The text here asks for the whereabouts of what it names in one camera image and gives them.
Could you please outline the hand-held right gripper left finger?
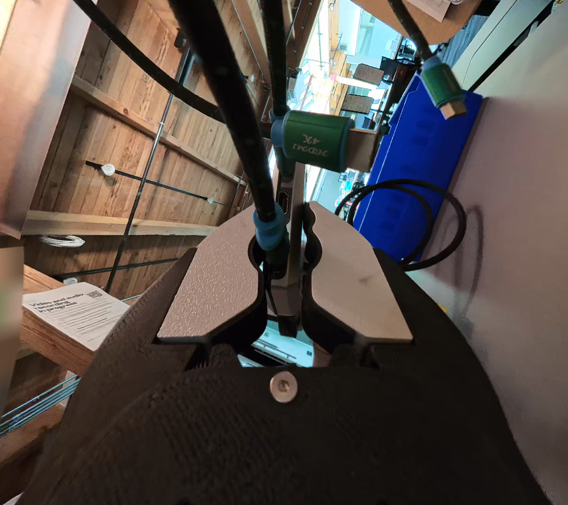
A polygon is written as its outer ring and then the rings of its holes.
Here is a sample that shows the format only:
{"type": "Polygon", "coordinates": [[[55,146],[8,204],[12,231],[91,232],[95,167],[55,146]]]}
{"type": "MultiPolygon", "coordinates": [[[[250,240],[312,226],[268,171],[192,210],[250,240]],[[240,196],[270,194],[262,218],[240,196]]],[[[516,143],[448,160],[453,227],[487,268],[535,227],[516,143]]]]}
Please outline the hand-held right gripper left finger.
{"type": "Polygon", "coordinates": [[[238,213],[199,244],[157,333],[160,341],[213,344],[264,299],[262,273],[249,255],[253,212],[238,213]]]}

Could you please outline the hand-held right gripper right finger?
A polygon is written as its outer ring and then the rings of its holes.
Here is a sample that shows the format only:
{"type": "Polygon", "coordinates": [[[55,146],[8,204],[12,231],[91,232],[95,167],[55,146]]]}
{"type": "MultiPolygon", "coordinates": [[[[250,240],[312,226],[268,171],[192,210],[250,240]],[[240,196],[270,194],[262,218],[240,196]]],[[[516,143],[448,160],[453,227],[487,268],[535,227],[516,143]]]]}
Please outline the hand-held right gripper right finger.
{"type": "Polygon", "coordinates": [[[371,244],[319,203],[304,205],[302,326],[321,347],[404,344],[413,336],[371,244]]]}

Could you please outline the dark grey multiport hub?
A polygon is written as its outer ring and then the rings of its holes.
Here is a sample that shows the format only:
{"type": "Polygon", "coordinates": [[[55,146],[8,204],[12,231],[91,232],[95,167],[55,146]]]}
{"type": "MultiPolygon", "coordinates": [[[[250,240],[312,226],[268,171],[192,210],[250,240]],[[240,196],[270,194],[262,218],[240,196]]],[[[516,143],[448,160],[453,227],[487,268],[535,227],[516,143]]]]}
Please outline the dark grey multiport hub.
{"type": "Polygon", "coordinates": [[[274,168],[273,175],[275,197],[283,210],[288,231],[289,254],[285,275],[279,280],[272,280],[271,292],[275,307],[272,314],[278,323],[279,333],[289,338],[296,338],[301,328],[305,168],[304,164],[297,162],[294,175],[284,176],[278,167],[274,168]]]}

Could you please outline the blue plastic bin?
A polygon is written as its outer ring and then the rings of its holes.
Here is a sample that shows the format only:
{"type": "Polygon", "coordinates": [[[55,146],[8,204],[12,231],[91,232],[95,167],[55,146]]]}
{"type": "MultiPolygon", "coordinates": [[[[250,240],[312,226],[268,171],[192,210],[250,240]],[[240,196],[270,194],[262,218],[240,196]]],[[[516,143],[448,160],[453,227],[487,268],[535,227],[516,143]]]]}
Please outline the blue plastic bin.
{"type": "MultiPolygon", "coordinates": [[[[415,74],[388,122],[367,185],[409,179],[448,190],[482,103],[482,95],[465,91],[466,115],[445,119],[415,74]]],[[[353,227],[395,262],[418,245],[427,247],[428,218],[422,204],[397,190],[377,189],[365,196],[353,227]]]]}

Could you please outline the printed paper notice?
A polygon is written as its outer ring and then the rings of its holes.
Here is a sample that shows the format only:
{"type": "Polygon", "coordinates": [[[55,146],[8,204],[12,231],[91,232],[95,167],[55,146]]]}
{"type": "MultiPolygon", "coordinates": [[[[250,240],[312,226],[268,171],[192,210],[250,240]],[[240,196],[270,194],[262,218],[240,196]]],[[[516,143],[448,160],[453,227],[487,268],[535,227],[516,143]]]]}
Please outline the printed paper notice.
{"type": "Polygon", "coordinates": [[[23,307],[42,323],[95,352],[130,305],[87,282],[23,295],[23,307]]]}

